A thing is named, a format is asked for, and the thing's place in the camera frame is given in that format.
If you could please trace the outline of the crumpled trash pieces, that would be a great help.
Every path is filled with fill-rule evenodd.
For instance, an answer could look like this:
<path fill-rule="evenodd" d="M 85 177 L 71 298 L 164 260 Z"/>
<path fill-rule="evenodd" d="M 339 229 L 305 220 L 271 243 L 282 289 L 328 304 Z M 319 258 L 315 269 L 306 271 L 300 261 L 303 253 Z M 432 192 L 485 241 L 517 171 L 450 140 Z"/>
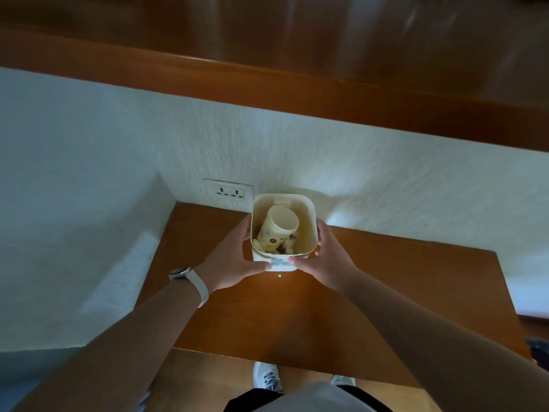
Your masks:
<path fill-rule="evenodd" d="M 284 241 L 281 241 L 278 244 L 278 247 L 275 249 L 266 249 L 257 239 L 252 240 L 252 246 L 255 250 L 261 252 L 261 253 L 267 253 L 267 254 L 275 254 L 275 255 L 285 255 L 285 254 L 294 254 L 293 247 L 295 246 L 295 243 L 297 242 L 297 235 L 290 235 L 289 238 L 285 239 Z"/>

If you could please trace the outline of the person's left forearm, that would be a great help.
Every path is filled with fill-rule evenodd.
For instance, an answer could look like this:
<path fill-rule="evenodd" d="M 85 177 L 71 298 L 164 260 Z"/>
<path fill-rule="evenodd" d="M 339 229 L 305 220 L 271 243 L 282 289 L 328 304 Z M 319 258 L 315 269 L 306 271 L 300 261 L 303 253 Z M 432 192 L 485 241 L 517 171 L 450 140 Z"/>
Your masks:
<path fill-rule="evenodd" d="M 135 412 L 203 299 L 188 279 L 172 281 L 79 350 L 11 412 Z"/>

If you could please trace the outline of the person's right hand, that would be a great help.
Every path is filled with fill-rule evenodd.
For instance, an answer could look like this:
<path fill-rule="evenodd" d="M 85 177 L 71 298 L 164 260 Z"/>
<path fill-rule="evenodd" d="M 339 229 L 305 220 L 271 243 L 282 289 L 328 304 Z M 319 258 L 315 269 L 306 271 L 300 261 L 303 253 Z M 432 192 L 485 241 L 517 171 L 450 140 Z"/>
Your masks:
<path fill-rule="evenodd" d="M 317 272 L 312 276 L 333 291 L 347 294 L 364 280 L 365 274 L 356 267 L 326 222 L 317 218 L 316 225 L 319 248 L 314 256 Z"/>

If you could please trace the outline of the white square trash bin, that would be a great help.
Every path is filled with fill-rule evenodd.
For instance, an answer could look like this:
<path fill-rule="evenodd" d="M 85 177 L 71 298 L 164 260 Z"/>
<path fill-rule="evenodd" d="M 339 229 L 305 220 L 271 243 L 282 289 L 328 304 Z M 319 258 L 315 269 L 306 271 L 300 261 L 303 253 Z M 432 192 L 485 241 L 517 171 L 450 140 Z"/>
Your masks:
<path fill-rule="evenodd" d="M 268 262 L 271 271 L 297 268 L 291 257 L 309 257 L 318 246 L 317 217 L 312 201 L 300 194 L 265 193 L 254 200 L 250 243 L 254 261 Z"/>

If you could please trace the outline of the white wall power outlet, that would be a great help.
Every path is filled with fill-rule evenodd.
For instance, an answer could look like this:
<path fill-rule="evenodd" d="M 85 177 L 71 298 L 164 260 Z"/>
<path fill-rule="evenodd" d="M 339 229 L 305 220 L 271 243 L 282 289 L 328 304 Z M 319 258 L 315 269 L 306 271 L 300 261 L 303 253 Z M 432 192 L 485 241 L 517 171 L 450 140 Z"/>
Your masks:
<path fill-rule="evenodd" d="M 203 179 L 207 205 L 245 213 L 252 211 L 255 191 L 252 185 L 238 182 Z"/>

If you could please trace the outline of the paper cup with flower print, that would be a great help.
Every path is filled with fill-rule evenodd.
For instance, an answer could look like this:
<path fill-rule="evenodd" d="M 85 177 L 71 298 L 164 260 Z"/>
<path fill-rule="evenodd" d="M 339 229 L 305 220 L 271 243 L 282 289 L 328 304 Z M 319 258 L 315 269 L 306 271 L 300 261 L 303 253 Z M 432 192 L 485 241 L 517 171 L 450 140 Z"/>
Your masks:
<path fill-rule="evenodd" d="M 256 239 L 266 249 L 275 249 L 281 241 L 293 235 L 298 227 L 297 214 L 282 205 L 274 205 L 268 210 Z"/>

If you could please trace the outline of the person's left white sneaker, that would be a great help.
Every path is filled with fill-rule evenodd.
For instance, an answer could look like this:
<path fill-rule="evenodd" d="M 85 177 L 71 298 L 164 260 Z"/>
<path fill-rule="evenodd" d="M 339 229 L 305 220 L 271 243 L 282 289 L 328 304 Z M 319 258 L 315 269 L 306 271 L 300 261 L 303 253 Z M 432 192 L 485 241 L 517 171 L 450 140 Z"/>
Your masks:
<path fill-rule="evenodd" d="M 277 365 L 256 361 L 252 371 L 254 388 L 284 394 Z"/>

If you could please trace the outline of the person's right forearm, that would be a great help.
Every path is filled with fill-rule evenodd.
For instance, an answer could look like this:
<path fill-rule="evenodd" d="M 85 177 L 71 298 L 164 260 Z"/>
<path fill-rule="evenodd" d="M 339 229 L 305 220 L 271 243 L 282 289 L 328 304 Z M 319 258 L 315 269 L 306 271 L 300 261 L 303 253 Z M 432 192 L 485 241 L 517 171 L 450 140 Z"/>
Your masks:
<path fill-rule="evenodd" d="M 343 294 L 443 412 L 549 412 L 549 373 L 416 304 L 364 272 Z"/>

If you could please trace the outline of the person's left hand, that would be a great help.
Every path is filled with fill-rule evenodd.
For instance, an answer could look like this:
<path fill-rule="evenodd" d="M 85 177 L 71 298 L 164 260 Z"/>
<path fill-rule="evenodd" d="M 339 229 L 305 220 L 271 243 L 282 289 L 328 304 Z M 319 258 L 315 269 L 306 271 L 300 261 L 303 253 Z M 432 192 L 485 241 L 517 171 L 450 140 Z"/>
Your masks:
<path fill-rule="evenodd" d="M 250 228 L 251 214 L 247 214 L 205 260 L 194 268 L 207 285 L 210 294 L 241 282 L 242 263 L 255 262 L 246 260 L 243 256 L 243 243 L 250 237 Z"/>

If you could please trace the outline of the white wrist watch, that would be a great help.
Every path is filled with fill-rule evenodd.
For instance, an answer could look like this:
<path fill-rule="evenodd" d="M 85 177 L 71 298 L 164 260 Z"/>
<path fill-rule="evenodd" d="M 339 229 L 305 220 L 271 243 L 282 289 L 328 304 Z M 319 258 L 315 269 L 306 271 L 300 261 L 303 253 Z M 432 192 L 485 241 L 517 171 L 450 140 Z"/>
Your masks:
<path fill-rule="evenodd" d="M 205 282 L 200 278 L 194 269 L 191 267 L 178 268 L 170 272 L 170 281 L 186 280 L 193 285 L 200 296 L 200 304 L 198 308 L 201 308 L 209 299 L 209 289 Z"/>

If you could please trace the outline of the brown wooden wall rail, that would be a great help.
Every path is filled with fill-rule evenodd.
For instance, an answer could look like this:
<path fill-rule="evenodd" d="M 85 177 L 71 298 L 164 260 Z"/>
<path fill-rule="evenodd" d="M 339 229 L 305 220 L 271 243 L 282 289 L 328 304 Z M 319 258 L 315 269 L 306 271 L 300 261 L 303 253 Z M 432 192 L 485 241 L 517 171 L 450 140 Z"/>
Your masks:
<path fill-rule="evenodd" d="M 0 27 L 0 67 L 549 152 L 549 110 L 438 96 Z"/>

